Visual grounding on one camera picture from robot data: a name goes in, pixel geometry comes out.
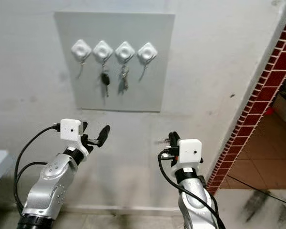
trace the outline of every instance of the metal key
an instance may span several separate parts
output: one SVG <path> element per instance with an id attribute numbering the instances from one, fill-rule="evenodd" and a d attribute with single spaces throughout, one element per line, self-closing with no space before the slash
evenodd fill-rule
<path id="1" fill-rule="evenodd" d="M 106 96 L 108 97 L 108 85 L 110 84 L 110 79 L 109 76 L 106 73 L 101 73 L 101 79 L 102 79 L 102 83 L 105 85 L 106 87 Z"/>
<path id="2" fill-rule="evenodd" d="M 128 69 L 127 67 L 125 67 L 125 68 L 123 69 L 123 73 L 122 73 L 122 79 L 123 79 L 124 89 L 125 89 L 125 90 L 128 89 L 128 82 L 127 82 L 128 72 L 129 72 L 129 69 Z"/>

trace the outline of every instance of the floor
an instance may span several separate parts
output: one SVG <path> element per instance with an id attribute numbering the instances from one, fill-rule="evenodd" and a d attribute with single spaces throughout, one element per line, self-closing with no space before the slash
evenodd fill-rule
<path id="1" fill-rule="evenodd" d="M 286 190 L 271 190 L 286 200 Z M 286 229 L 286 207 L 273 198 L 262 204 L 249 189 L 221 189 L 216 194 L 219 213 L 227 229 Z M 15 211 L 0 211 L 0 229 L 17 227 Z M 61 212 L 53 229 L 183 229 L 182 216 L 91 215 Z"/>
<path id="2" fill-rule="evenodd" d="M 259 189 L 286 189 L 286 123 L 275 113 L 258 124 L 229 172 Z M 249 188 L 227 177 L 221 188 Z"/>

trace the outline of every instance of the key holder board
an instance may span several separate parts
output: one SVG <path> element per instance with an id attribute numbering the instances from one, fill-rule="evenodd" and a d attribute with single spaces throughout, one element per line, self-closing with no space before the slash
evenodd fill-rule
<path id="1" fill-rule="evenodd" d="M 160 112 L 164 80 L 174 24 L 173 14 L 56 12 L 61 47 L 70 72 L 76 104 L 82 109 Z M 102 64 L 90 55 L 81 66 L 71 47 L 83 39 L 94 48 L 104 40 L 113 50 L 127 41 L 135 54 L 127 63 L 129 88 L 123 90 L 122 64 L 115 54 L 106 62 L 109 68 L 108 94 L 101 81 Z M 150 42 L 157 56 L 144 68 L 137 52 Z"/>

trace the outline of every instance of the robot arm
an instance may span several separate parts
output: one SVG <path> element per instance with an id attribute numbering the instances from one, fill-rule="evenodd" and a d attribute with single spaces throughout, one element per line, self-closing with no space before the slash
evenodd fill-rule
<path id="1" fill-rule="evenodd" d="M 39 180 L 28 194 L 18 229 L 52 228 L 78 165 L 87 159 L 93 150 L 92 145 L 101 147 L 104 144 L 110 131 L 107 125 L 97 139 L 91 140 L 83 134 L 87 123 L 62 119 L 60 125 L 61 139 L 66 142 L 67 148 L 41 170 Z"/>
<path id="2" fill-rule="evenodd" d="M 204 188 L 201 177 L 197 175 L 199 165 L 203 162 L 202 143 L 197 139 L 180 139 L 176 132 L 169 134 L 169 140 L 170 146 L 160 154 L 160 159 L 172 160 L 172 176 L 176 177 L 177 184 L 212 208 L 211 196 Z M 178 205 L 185 229 L 218 228 L 211 211 L 194 197 L 180 192 Z"/>

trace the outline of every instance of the white wall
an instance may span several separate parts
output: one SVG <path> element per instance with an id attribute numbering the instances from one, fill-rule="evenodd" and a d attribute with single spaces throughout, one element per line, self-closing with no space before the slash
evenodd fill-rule
<path id="1" fill-rule="evenodd" d="M 285 7 L 286 0 L 0 0 L 0 149 L 16 157 L 40 129 L 66 117 L 87 120 L 95 136 L 110 124 L 108 142 L 81 165 L 66 203 L 175 207 L 177 191 L 160 175 L 163 145 L 156 142 L 172 130 L 199 138 L 201 173 L 209 175 Z M 175 13 L 162 112 L 76 109 L 56 10 Z M 58 133 L 45 134 L 22 164 L 63 149 Z M 38 171 L 23 176 L 22 197 Z M 12 202 L 11 181 L 0 181 L 1 202 Z"/>

